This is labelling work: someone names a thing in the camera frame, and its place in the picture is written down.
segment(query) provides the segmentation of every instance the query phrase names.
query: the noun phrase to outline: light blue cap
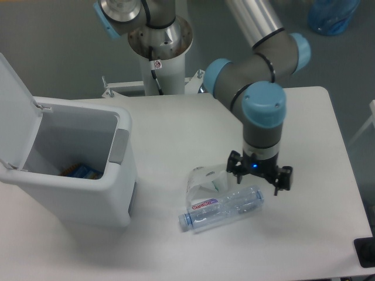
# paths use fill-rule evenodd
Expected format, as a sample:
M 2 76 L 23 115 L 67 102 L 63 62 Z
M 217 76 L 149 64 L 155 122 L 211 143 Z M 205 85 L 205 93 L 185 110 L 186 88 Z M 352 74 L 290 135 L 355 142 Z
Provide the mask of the light blue cap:
M 298 47 L 298 64 L 295 70 L 295 72 L 297 72 L 309 63 L 311 58 L 311 48 L 307 39 L 304 38 L 301 34 L 291 33 L 290 35 L 294 38 Z
M 99 7 L 98 2 L 94 3 L 94 10 L 95 10 L 96 14 L 98 15 L 101 24 L 104 26 L 105 31 L 107 31 L 107 33 L 110 36 L 110 38 L 111 39 L 118 39 L 118 38 L 120 38 L 120 35 L 116 32 L 116 30 L 114 30 L 114 28 L 111 26 L 111 24 L 108 21 L 108 19 L 103 14 L 102 10 Z
M 260 81 L 245 90 L 242 110 L 254 125 L 271 129 L 284 121 L 287 114 L 286 102 L 283 88 L 275 83 Z
M 231 63 L 231 61 L 227 59 L 215 60 L 208 66 L 206 72 L 204 73 L 203 85 L 213 96 L 215 96 L 214 90 L 217 77 L 219 76 L 223 67 L 228 63 Z

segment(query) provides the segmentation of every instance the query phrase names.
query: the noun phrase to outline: robotic arm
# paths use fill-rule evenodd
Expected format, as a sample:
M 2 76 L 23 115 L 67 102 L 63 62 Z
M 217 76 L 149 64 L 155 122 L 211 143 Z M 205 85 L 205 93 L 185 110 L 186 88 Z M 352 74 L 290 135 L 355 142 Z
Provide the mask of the robotic arm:
M 243 123 L 243 156 L 232 151 L 227 171 L 237 176 L 238 183 L 246 174 L 263 177 L 275 186 L 277 195 L 279 190 L 290 190 L 292 167 L 277 166 L 286 98 L 274 82 L 303 68 L 311 50 L 301 35 L 286 33 L 267 0 L 226 2 L 253 55 L 240 64 L 214 61 L 204 86 Z
M 232 151 L 227 171 L 237 176 L 238 183 L 246 174 L 263 177 L 275 186 L 277 195 L 279 190 L 290 190 L 292 167 L 277 166 L 286 98 L 274 82 L 303 68 L 311 50 L 301 35 L 286 33 L 268 0 L 226 2 L 253 55 L 240 64 L 214 61 L 203 84 L 243 123 L 243 156 Z M 112 37 L 129 33 L 132 48 L 150 61 L 177 57 L 191 44 L 191 30 L 183 31 L 185 22 L 176 20 L 174 0 L 99 0 L 94 7 Z M 138 31 L 141 38 L 134 47 L 130 31 L 136 28 L 145 31 Z M 161 93 L 155 72 L 151 75 Z

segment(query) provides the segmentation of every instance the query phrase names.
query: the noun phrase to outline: open lid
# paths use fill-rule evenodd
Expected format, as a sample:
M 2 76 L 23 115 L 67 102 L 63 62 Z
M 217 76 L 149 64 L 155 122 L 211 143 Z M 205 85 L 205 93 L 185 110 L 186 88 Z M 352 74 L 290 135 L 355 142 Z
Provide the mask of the open lid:
M 0 53 L 0 163 L 22 169 L 42 121 L 42 110 Z

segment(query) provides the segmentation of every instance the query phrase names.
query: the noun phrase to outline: white trash bin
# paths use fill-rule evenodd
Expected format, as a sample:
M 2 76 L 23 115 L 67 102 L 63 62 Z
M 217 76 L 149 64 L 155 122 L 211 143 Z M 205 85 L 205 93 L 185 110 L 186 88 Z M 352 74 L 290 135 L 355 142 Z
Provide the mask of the white trash bin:
M 137 170 L 130 114 L 122 108 L 33 97 L 0 54 L 0 181 L 62 220 L 129 224 Z M 99 179 L 60 176 L 76 164 Z

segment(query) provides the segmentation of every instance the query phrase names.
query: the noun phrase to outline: clear plastic bottle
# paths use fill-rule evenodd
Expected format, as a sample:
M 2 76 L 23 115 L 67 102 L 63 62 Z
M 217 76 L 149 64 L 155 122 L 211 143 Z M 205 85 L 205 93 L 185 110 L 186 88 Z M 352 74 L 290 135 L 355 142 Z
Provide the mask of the clear plastic bottle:
M 309 26 L 322 35 L 337 35 L 347 28 L 360 0 L 315 0 L 308 15 Z
M 263 205 L 264 199 L 259 187 L 250 186 L 240 191 L 195 204 L 179 216 L 182 229 L 196 229 L 248 213 Z

